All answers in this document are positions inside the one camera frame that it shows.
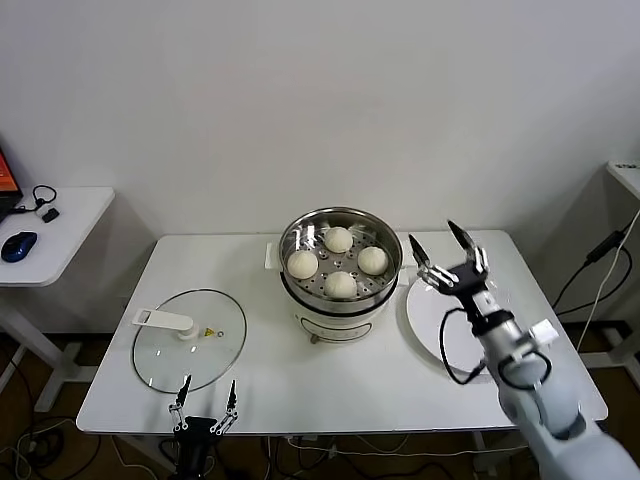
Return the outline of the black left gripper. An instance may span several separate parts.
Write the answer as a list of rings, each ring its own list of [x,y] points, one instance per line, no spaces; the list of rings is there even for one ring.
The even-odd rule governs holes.
[[[187,375],[183,386],[178,390],[173,403],[168,407],[174,437],[181,443],[212,443],[216,434],[226,434],[238,419],[236,380],[230,386],[226,410],[220,420],[199,416],[185,417],[183,408],[191,384],[191,375]]]

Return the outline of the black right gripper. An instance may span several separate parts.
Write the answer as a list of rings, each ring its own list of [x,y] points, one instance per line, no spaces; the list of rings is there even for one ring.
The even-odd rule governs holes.
[[[477,244],[471,235],[452,220],[447,225],[454,238],[463,249],[466,260],[463,264],[447,270],[431,262],[420,242],[409,234],[412,256],[418,267],[418,276],[438,292],[455,297],[464,307],[473,304],[473,297],[487,291],[486,281],[489,274],[489,262],[486,250]]]

